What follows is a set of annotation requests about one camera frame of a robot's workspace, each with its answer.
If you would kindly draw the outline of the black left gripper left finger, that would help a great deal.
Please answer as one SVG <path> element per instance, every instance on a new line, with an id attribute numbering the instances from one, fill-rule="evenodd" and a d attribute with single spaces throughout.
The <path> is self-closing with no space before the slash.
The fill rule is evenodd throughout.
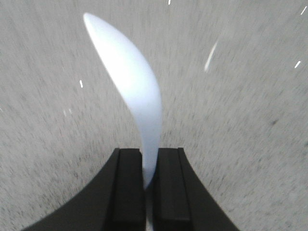
<path id="1" fill-rule="evenodd" d="M 143 231 L 145 195 L 139 149 L 114 149 L 77 195 L 27 231 Z"/>

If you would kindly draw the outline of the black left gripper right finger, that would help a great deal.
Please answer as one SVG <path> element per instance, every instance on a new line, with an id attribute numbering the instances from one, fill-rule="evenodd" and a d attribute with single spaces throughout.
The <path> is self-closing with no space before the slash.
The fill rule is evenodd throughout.
<path id="1" fill-rule="evenodd" d="M 183 148 L 161 148 L 154 175 L 155 231 L 236 231 L 197 177 Z"/>

